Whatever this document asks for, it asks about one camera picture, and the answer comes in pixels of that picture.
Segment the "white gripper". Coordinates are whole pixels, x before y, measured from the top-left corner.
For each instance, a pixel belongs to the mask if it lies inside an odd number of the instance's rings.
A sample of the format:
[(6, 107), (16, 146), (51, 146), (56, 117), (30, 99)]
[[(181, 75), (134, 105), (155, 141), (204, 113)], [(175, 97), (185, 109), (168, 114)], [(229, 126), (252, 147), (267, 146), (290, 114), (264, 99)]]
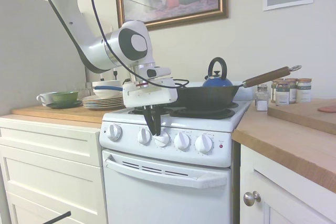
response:
[[(171, 78), (153, 79), (151, 82), (173, 87), (173, 89), (140, 82), (128, 82), (122, 86), (123, 102), (126, 108), (143, 106), (143, 115), (151, 134), (161, 135), (161, 109), (158, 105), (175, 102), (178, 98), (177, 86)], [(156, 105), (154, 120), (151, 105)]]

